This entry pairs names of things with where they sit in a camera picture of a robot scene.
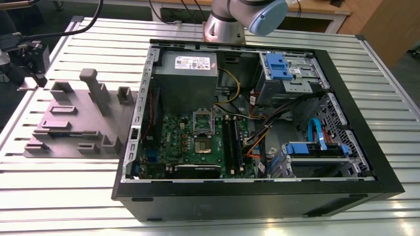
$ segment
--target black cable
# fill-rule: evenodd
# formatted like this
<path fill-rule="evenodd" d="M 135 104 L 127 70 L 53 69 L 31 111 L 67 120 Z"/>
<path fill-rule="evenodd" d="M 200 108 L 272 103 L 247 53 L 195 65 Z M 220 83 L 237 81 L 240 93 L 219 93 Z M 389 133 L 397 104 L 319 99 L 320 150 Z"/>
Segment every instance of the black cable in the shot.
<path fill-rule="evenodd" d="M 259 133 L 253 134 L 248 139 L 247 141 L 251 141 L 252 139 L 255 139 L 256 137 L 259 137 L 264 131 L 269 128 L 269 126 L 273 124 L 273 122 L 268 123 L 264 128 L 259 131 Z"/>
<path fill-rule="evenodd" d="M 196 5 L 197 5 L 197 7 L 200 9 L 200 12 L 201 12 L 203 21 L 205 21 L 204 11 L 201 10 L 201 7 L 200 7 L 200 4 L 197 3 L 197 0 L 195 0 L 195 2 L 196 2 Z"/>
<path fill-rule="evenodd" d="M 263 125 L 265 125 L 269 121 L 272 121 L 272 119 L 277 116 L 284 114 L 288 110 L 291 110 L 291 108 L 293 108 L 301 101 L 309 99 L 309 98 L 315 98 L 315 97 L 320 97 L 325 94 L 325 91 L 319 91 L 316 93 L 312 94 L 305 94 L 299 96 L 296 99 L 293 99 L 292 101 L 289 101 L 288 103 L 283 104 L 267 117 L 267 119 L 264 120 Z"/>
<path fill-rule="evenodd" d="M 177 15 L 175 14 L 175 12 L 180 12 L 180 11 L 175 11 L 173 12 L 173 9 L 171 9 L 171 8 L 168 8 L 168 10 L 169 10 L 169 12 L 171 12 L 171 16 L 172 17 L 175 17 L 175 18 L 177 18 Z M 188 21 L 188 20 L 191 20 L 191 16 L 187 18 L 187 19 L 179 19 L 181 22 L 185 22 L 185 21 Z"/>
<path fill-rule="evenodd" d="M 76 30 L 76 31 L 71 31 L 71 32 L 60 32 L 60 33 L 45 33 L 45 34 L 36 34 L 36 35 L 31 35 L 31 36 L 24 36 L 20 40 L 20 42 L 25 42 L 25 41 L 33 41 L 33 40 L 41 40 L 41 39 L 45 39 L 45 38 L 55 38 L 55 37 L 63 37 L 63 36 L 69 36 L 69 35 L 75 35 L 75 34 L 79 34 L 79 33 L 84 33 L 87 32 L 87 30 L 89 28 L 92 28 L 96 20 L 97 20 L 97 17 L 99 17 L 99 13 L 103 9 L 103 5 L 104 5 L 104 0 L 99 0 L 99 4 L 97 4 L 97 8 L 96 8 L 96 12 L 95 12 L 95 15 L 93 15 L 93 18 L 92 18 L 92 21 L 91 23 L 87 25 L 87 27 L 84 27 L 83 29 L 80 30 Z"/>
<path fill-rule="evenodd" d="M 261 139 L 259 145 L 259 151 L 260 151 L 260 162 L 265 166 L 264 172 L 257 173 L 259 178 L 267 178 L 267 170 L 268 170 L 268 161 L 267 161 L 267 154 L 265 154 L 265 137 Z"/>
<path fill-rule="evenodd" d="M 187 11 L 188 11 L 188 14 L 191 15 L 191 20 L 192 20 L 192 23 L 195 24 L 195 23 L 196 23 L 196 21 L 195 21 L 193 15 L 192 15 L 192 13 L 191 13 L 191 11 L 189 11 L 188 7 L 187 7 L 187 4 L 185 4 L 184 0 L 181 0 L 181 3 L 183 3 L 183 5 L 184 5 L 184 7 L 185 7 L 185 9 L 187 9 Z"/>
<path fill-rule="evenodd" d="M 300 5 L 300 1 L 299 0 L 297 0 L 297 4 L 299 4 L 297 18 L 300 18 L 300 16 L 301 16 L 301 5 Z"/>
<path fill-rule="evenodd" d="M 149 0 L 149 5 L 151 5 L 152 12 L 153 12 L 155 16 L 157 17 L 157 19 L 159 19 L 163 23 L 165 23 L 167 25 L 173 25 L 172 22 L 164 21 L 164 20 L 161 19 L 161 17 L 159 16 L 159 14 L 156 13 L 155 7 L 153 7 L 153 5 L 152 5 L 152 0 Z"/>

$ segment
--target floor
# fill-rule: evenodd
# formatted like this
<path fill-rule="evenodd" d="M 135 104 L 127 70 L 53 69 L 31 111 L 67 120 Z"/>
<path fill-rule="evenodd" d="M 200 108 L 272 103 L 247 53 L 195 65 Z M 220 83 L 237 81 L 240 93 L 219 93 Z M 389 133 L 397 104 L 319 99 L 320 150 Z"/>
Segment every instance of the floor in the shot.
<path fill-rule="evenodd" d="M 51 33 L 64 31 L 71 18 L 75 15 L 92 16 L 96 10 L 96 4 L 89 3 L 64 3 L 64 10 L 56 11 L 52 1 L 44 0 L 37 4 L 44 21 L 47 22 L 39 27 L 32 28 L 32 33 Z M 201 14 L 192 11 L 193 20 L 203 20 Z M 132 7 L 119 5 L 104 5 L 101 18 L 125 19 L 125 20 L 152 20 L 152 13 L 148 7 Z M 163 10 L 163 18 L 165 21 L 183 20 L 192 23 L 191 16 L 185 10 Z M 49 49 L 52 50 L 59 39 L 48 39 Z M 412 97 L 417 106 L 420 106 L 420 58 L 415 59 L 405 54 L 399 63 L 391 69 L 407 93 Z M 0 83 L 0 92 L 3 99 L 0 100 L 0 131 L 4 127 L 9 116 L 19 104 L 24 92 L 16 92 L 16 87 L 11 84 Z"/>

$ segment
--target black power cord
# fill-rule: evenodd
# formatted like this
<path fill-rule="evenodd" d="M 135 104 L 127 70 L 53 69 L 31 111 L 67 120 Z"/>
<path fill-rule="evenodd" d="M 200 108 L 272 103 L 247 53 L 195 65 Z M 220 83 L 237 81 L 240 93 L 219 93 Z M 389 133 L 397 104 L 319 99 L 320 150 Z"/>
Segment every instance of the black power cord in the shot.
<path fill-rule="evenodd" d="M 193 18 L 193 14 L 191 13 L 191 10 L 188 9 L 188 7 L 187 7 L 187 4 L 185 4 L 184 0 L 181 0 L 181 3 L 183 3 L 183 5 L 184 5 L 184 7 L 185 7 L 185 9 L 187 9 L 187 11 L 188 11 L 188 14 L 189 14 L 189 16 L 191 16 L 192 23 L 195 24 L 195 23 L 196 23 L 196 21 L 195 21 L 195 18 Z"/>
<path fill-rule="evenodd" d="M 169 13 L 171 13 L 171 17 L 175 17 L 175 18 L 179 18 L 179 16 L 176 15 L 176 12 L 181 12 L 183 10 L 185 10 L 185 9 L 183 9 L 181 11 L 175 11 L 175 10 L 171 9 L 171 8 L 167 8 L 167 9 L 168 9 L 168 11 L 169 11 Z M 185 18 L 185 19 L 177 19 L 177 20 L 181 21 L 181 22 L 189 21 L 189 20 L 191 20 L 191 16 L 189 16 L 188 18 Z"/>
<path fill-rule="evenodd" d="M 297 4 L 299 4 L 297 18 L 300 18 L 300 16 L 301 16 L 301 5 L 300 5 L 300 1 L 299 0 L 297 0 Z"/>
<path fill-rule="evenodd" d="M 153 7 L 153 5 L 152 5 L 152 0 L 149 0 L 149 5 L 151 5 L 151 9 L 152 9 L 153 14 L 155 14 L 155 16 L 157 17 L 157 19 L 159 19 L 163 23 L 165 23 L 167 25 L 173 25 L 173 22 L 167 22 L 167 21 L 164 21 L 164 20 L 161 19 L 161 17 L 159 16 L 159 14 L 157 14 L 157 12 L 156 12 L 156 10 L 155 10 L 155 7 Z"/>
<path fill-rule="evenodd" d="M 197 3 L 197 0 L 195 0 L 195 2 L 196 2 L 196 5 L 197 5 L 197 7 L 199 7 L 199 10 L 200 10 L 200 12 L 201 12 L 203 21 L 205 21 L 204 11 L 201 10 L 201 7 L 200 7 L 200 4 Z"/>
<path fill-rule="evenodd" d="M 84 27 L 83 29 L 76 30 L 76 31 L 71 31 L 71 32 L 45 33 L 45 34 L 36 34 L 36 35 L 31 35 L 31 36 L 23 36 L 21 39 L 20 39 L 20 42 L 41 40 L 41 39 L 45 39 L 45 38 L 63 37 L 63 36 L 69 36 L 69 35 L 75 35 L 75 34 L 87 32 L 88 29 L 92 28 L 92 26 L 93 26 L 93 24 L 95 24 L 95 22 L 97 20 L 99 13 L 100 13 L 100 11 L 103 9 L 103 5 L 104 5 L 104 0 L 99 0 L 99 4 L 97 4 L 97 8 L 96 8 L 96 12 L 95 12 L 92 21 L 87 25 L 87 27 Z"/>

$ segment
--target wooden table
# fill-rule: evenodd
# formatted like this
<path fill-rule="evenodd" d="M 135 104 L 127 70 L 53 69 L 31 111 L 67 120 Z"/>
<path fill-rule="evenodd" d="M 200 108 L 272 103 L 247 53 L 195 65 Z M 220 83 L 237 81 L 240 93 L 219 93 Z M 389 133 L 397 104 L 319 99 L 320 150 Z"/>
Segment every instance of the wooden table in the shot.
<path fill-rule="evenodd" d="M 72 2 L 88 2 L 97 3 L 97 0 L 61 0 Z M 183 9 L 184 5 L 180 0 L 152 0 L 153 8 L 160 16 L 161 8 L 179 8 Z M 197 10 L 197 6 L 193 0 L 184 0 L 189 9 Z M 301 18 L 309 19 L 323 19 L 329 20 L 331 23 L 327 27 L 325 33 L 336 33 L 343 25 L 345 17 L 352 14 L 352 10 L 343 3 L 341 7 L 335 7 L 329 5 L 329 0 L 300 0 L 301 5 Z M 105 4 L 115 5 L 131 5 L 131 6 L 149 6 L 148 0 L 104 0 Z M 201 6 L 201 9 L 205 11 L 211 10 L 212 0 L 197 0 L 197 3 Z M 289 7 L 288 17 L 297 17 L 299 4 L 295 4 Z M 152 13 L 153 21 L 159 22 L 159 17 Z"/>

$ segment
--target aluminum table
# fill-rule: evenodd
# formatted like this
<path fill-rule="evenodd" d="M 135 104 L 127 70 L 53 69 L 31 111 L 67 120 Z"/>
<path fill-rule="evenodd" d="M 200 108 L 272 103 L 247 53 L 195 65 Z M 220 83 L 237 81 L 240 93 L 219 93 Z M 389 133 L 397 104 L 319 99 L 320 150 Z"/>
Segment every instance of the aluminum table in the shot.
<path fill-rule="evenodd" d="M 67 30 L 83 28 L 89 20 L 71 22 Z M 47 89 L 27 92 L 0 135 L 0 234 L 419 235 L 420 112 L 368 43 L 352 35 L 297 31 L 245 35 L 248 44 L 329 52 L 407 192 L 332 217 L 140 223 L 121 203 L 111 200 L 117 160 L 23 156 L 55 81 L 87 89 L 79 72 L 95 68 L 108 90 L 139 89 L 149 39 L 203 40 L 199 25 L 99 19 L 88 32 L 60 39 L 51 55 Z"/>

